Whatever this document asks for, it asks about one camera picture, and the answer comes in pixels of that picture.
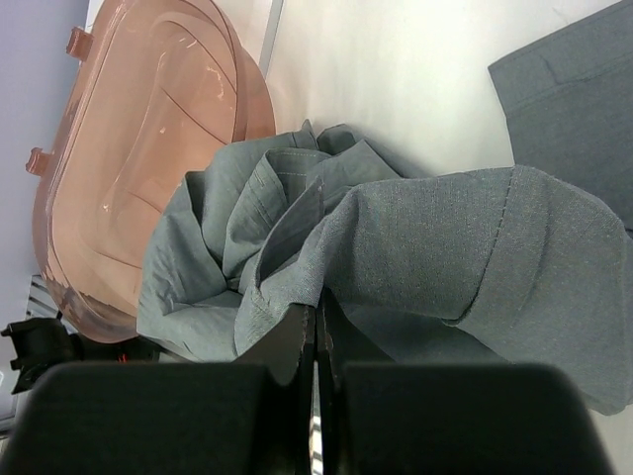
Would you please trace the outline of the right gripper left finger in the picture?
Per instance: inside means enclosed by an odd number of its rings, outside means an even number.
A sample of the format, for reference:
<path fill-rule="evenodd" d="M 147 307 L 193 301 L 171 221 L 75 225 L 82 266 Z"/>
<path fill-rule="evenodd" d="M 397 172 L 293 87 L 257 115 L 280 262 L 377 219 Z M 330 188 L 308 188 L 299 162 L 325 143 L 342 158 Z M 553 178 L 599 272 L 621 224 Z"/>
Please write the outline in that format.
<path fill-rule="evenodd" d="M 36 385 L 5 474 L 306 474 L 315 311 L 231 363 L 76 363 Z"/>

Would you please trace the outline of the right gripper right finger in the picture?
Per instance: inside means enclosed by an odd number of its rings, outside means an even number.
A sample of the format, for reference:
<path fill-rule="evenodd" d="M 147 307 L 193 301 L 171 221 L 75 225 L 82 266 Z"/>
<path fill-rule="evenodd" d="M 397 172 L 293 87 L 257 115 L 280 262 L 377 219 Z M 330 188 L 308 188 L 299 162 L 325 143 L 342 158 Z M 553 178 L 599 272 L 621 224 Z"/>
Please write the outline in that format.
<path fill-rule="evenodd" d="M 398 364 L 330 292 L 316 309 L 326 474 L 609 474 L 584 402 L 534 364 Z"/>

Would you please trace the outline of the grey shirt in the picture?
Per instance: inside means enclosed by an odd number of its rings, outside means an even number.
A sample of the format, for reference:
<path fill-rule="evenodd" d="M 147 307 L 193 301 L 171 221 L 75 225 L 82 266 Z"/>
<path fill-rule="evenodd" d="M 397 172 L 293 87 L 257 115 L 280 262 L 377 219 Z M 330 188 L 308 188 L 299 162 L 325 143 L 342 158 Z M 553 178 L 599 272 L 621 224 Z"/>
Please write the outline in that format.
<path fill-rule="evenodd" d="M 146 249 L 136 328 L 231 361 L 324 290 L 394 359 L 539 362 L 632 402 L 632 5 L 494 63 L 514 163 L 432 176 L 339 125 L 221 148 Z"/>

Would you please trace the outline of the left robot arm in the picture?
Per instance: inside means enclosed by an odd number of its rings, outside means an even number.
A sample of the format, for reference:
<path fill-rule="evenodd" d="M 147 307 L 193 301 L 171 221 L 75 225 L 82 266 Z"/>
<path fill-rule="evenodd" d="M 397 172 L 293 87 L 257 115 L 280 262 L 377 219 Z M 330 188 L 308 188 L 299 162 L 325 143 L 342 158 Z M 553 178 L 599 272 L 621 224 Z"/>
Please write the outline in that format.
<path fill-rule="evenodd" d="M 157 361 L 161 352 L 157 344 L 139 336 L 102 343 L 79 332 L 69 333 L 57 318 L 32 318 L 11 323 L 1 331 L 1 336 L 10 338 L 16 351 L 10 366 L 19 375 L 12 395 L 31 390 L 55 365 L 80 361 Z"/>

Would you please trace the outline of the pink plastic basin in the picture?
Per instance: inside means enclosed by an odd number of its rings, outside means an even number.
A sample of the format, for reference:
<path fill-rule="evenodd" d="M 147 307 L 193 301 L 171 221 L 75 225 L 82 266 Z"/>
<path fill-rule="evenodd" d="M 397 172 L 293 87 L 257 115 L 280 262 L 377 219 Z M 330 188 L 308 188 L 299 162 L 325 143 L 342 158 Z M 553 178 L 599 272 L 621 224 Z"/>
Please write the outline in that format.
<path fill-rule="evenodd" d="M 268 137 L 264 77 L 211 0 L 106 1 L 66 47 L 78 69 L 39 180 L 36 260 L 54 303 L 90 339 L 136 335 L 142 260 L 184 175 L 223 146 Z"/>

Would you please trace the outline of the clothes rack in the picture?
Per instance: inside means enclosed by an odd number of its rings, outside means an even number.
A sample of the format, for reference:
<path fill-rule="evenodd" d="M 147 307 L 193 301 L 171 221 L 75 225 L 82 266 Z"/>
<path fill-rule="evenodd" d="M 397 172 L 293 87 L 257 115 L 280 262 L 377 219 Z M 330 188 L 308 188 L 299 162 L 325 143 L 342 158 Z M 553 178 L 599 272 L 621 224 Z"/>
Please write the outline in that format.
<path fill-rule="evenodd" d="M 258 61 L 259 69 L 264 78 L 267 77 L 269 72 L 277 33 L 279 25 L 281 23 L 284 4 L 284 0 L 272 0 L 270 4 L 269 15 L 264 31 L 262 47 Z"/>

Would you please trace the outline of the aluminium mounting rail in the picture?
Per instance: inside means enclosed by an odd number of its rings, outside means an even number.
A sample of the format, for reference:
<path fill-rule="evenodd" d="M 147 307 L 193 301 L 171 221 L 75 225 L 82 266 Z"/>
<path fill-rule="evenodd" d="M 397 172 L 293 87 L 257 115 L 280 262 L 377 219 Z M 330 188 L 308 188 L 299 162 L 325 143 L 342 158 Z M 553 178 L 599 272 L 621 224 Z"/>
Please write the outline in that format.
<path fill-rule="evenodd" d="M 45 282 L 40 275 L 33 275 L 31 277 L 26 318 L 61 319 L 59 308 L 49 294 Z"/>

